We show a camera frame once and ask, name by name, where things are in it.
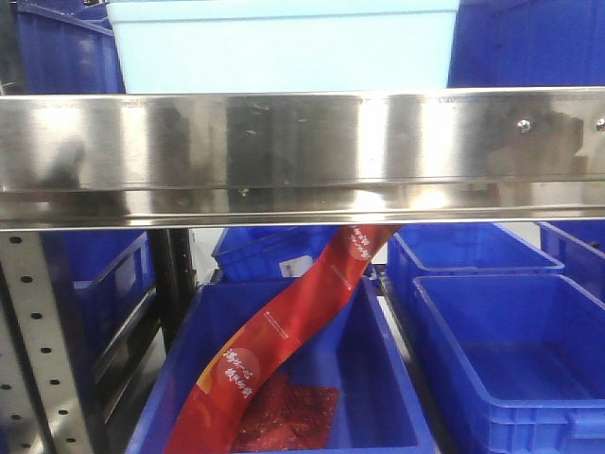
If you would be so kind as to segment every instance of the perforated metal post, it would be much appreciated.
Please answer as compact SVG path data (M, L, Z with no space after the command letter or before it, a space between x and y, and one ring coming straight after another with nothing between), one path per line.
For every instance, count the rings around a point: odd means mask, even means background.
M109 452L61 234L2 233L0 264L55 448Z
M1 270L0 431L10 454L55 452Z

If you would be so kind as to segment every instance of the shelf rack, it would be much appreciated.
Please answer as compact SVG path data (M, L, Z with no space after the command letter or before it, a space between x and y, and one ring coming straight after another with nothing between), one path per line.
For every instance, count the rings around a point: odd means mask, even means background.
M598 87L0 97L2 360L29 377L23 433L106 452L128 379L98 383L159 319L173 339L193 291L174 228L605 217L604 118ZM53 233L91 228L150 229L161 268L160 303L148 294L94 366Z

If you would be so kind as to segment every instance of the crate handle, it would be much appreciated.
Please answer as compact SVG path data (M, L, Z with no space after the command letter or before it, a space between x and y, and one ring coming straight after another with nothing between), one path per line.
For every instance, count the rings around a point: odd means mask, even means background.
M580 440L605 439L605 411L569 416L571 437Z

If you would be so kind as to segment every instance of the red packaging bag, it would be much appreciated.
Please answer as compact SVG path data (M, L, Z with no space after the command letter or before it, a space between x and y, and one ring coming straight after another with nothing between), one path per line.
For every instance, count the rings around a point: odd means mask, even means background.
M315 265L252 316L208 363L164 453L230 452L242 415L256 392L336 317L373 256L400 227L341 227Z

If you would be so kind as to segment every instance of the stainless steel shelf edge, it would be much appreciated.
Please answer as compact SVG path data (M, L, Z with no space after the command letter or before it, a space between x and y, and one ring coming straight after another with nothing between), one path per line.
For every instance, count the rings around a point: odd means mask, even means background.
M605 217L605 88L3 96L0 229Z

